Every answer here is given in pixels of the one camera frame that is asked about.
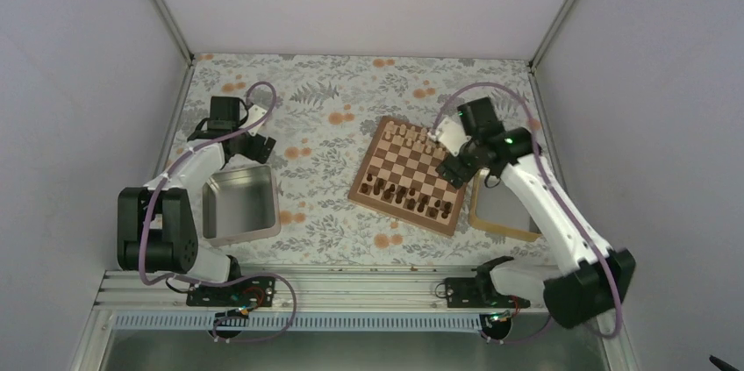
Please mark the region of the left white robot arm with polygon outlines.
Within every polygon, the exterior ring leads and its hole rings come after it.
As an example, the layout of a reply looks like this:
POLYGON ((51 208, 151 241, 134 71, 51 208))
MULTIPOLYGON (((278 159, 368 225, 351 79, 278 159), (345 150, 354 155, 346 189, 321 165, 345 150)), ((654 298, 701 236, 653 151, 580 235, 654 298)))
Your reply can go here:
POLYGON ((275 140, 258 133, 272 110, 235 96, 211 99, 207 117, 187 138, 181 157, 140 187, 118 195, 117 260, 146 285, 170 278, 209 286, 223 305, 237 303, 244 281, 231 258, 198 242, 192 197, 235 155, 264 164, 275 140))

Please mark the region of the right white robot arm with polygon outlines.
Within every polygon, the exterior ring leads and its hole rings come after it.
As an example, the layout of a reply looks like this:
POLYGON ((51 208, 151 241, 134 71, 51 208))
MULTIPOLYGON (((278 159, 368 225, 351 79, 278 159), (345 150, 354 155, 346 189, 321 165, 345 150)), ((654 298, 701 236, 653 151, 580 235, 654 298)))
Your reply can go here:
POLYGON ((500 260, 475 285, 477 300, 496 307, 508 296, 542 303, 552 319, 571 329, 614 310, 636 269, 627 249, 599 236, 548 170, 540 145, 525 127, 508 130, 487 97, 462 104, 457 118, 439 115, 428 137, 447 149, 438 174, 460 188, 487 171, 517 197, 550 246, 554 266, 500 260))

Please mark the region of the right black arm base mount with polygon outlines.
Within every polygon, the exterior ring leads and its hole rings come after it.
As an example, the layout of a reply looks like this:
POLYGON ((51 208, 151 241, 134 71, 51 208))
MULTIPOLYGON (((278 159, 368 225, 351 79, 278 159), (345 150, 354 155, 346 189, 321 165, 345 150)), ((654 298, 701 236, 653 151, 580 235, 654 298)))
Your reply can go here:
POLYGON ((506 339, 513 319, 520 313, 520 299, 502 295, 482 277, 448 277, 434 286, 433 294, 449 309, 489 309, 479 314, 480 331, 485 339, 506 339))

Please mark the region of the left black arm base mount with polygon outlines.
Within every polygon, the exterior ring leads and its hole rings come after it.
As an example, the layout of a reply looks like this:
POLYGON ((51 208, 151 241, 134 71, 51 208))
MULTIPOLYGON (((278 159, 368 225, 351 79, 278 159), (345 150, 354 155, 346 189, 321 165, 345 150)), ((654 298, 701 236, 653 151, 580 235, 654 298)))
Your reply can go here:
POLYGON ((272 306, 275 292, 275 278, 258 276, 230 287, 205 287, 191 285, 187 291, 186 305, 189 307, 214 307, 218 309, 209 326, 208 333, 212 333, 214 324, 224 317, 215 333, 225 339, 240 335, 236 327, 247 322, 252 311, 272 306))

